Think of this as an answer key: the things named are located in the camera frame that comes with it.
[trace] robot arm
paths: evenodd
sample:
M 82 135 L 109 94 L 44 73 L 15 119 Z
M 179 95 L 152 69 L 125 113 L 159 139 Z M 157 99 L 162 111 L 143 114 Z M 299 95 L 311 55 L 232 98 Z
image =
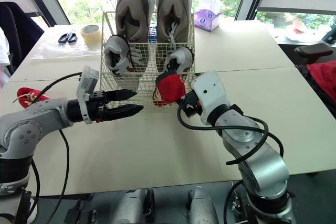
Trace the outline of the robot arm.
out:
M 180 108 L 189 117 L 196 113 L 201 121 L 211 126 L 248 126 L 259 128 L 251 118 L 243 116 L 239 109 L 230 107 L 226 90 L 214 72 L 206 72 L 191 83 L 192 91 L 180 102 Z M 218 130 L 225 148 L 240 158 L 250 152 L 261 140 L 262 134 L 249 130 Z M 260 210 L 259 215 L 286 220 L 291 212 L 287 193 L 289 173 L 282 157 L 267 143 L 251 157 L 238 163 L 250 204 Z
M 9 202 L 22 201 L 36 145 L 45 135 L 71 127 L 75 122 L 111 121 L 133 116 L 143 109 L 134 104 L 113 108 L 111 101 L 126 100 L 137 93 L 132 90 L 94 92 L 98 78 L 98 71 L 85 66 L 76 100 L 40 101 L 0 117 L 0 221 L 3 213 L 16 215 L 20 205 Z

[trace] scissors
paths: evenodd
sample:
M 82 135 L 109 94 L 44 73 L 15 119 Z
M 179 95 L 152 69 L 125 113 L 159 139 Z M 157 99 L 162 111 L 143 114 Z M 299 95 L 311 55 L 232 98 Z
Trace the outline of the scissors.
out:
M 58 39 L 58 43 L 69 42 L 71 44 L 71 43 L 75 43 L 76 41 L 77 41 L 77 35 L 75 34 L 74 30 L 68 32 L 67 34 L 63 34 Z

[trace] plastic bag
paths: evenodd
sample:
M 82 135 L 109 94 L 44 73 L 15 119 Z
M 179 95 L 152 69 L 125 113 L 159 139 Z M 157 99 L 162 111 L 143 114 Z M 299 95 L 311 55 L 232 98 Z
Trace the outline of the plastic bag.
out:
M 80 34 L 82 26 L 73 27 L 72 25 L 54 26 L 43 34 L 44 41 L 39 45 L 36 54 L 31 59 L 33 60 L 55 60 L 64 58 L 77 58 L 87 56 L 100 57 L 101 42 L 95 44 L 85 44 L 83 37 Z M 74 30 L 77 35 L 77 42 L 73 44 L 58 43 L 61 35 Z

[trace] purple tissue box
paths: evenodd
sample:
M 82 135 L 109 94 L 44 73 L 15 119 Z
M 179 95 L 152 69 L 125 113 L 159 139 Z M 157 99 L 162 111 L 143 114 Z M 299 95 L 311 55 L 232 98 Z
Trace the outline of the purple tissue box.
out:
M 221 15 L 221 13 L 214 14 L 207 9 L 199 10 L 194 14 L 195 26 L 206 31 L 213 31 L 219 26 Z

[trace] wire basket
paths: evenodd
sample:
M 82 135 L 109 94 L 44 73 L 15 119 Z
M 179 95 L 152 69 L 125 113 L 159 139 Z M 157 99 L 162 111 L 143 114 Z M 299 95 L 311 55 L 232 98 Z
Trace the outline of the wire basket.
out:
M 163 71 L 167 49 L 171 48 L 170 43 L 157 43 L 156 42 L 156 15 L 152 16 L 150 23 L 149 43 L 129 43 L 130 49 L 140 50 L 142 58 L 148 60 L 148 64 L 137 64 L 133 66 L 136 72 L 123 73 L 116 77 L 106 66 L 104 57 L 104 48 L 106 41 L 116 31 L 115 12 L 103 12 L 102 21 L 102 45 L 101 45 L 101 65 L 100 65 L 100 90 L 111 91 L 117 89 L 131 89 L 135 90 L 138 94 L 126 101 L 112 102 L 112 107 L 133 103 L 143 105 L 144 109 L 150 111 L 157 110 L 176 110 L 176 103 L 167 104 L 165 106 L 155 106 L 153 93 L 155 91 L 155 80 Z M 194 52 L 194 15 L 191 15 L 190 27 L 188 34 L 188 41 L 186 43 L 176 43 L 176 48 L 189 47 Z M 191 89 L 190 83 L 195 78 L 195 58 L 194 62 L 187 73 L 178 73 L 184 81 L 186 92 Z

